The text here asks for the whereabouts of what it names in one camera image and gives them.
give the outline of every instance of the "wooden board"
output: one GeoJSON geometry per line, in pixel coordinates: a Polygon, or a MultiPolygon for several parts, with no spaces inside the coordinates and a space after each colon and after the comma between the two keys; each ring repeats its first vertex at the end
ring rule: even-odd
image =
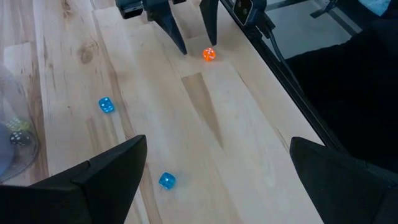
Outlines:
{"type": "MultiPolygon", "coordinates": [[[[172,6],[188,55],[144,15],[125,21],[109,4],[35,0],[34,40],[4,54],[15,71],[38,65],[49,175],[145,134],[126,223],[321,223],[287,152],[292,136],[321,141],[226,9],[205,63],[198,1],[172,6]],[[104,96],[115,113],[99,110],[104,96]],[[157,183],[163,172],[177,178],[172,191],[157,183]]],[[[37,181],[24,180],[14,183],[37,181]]]]}

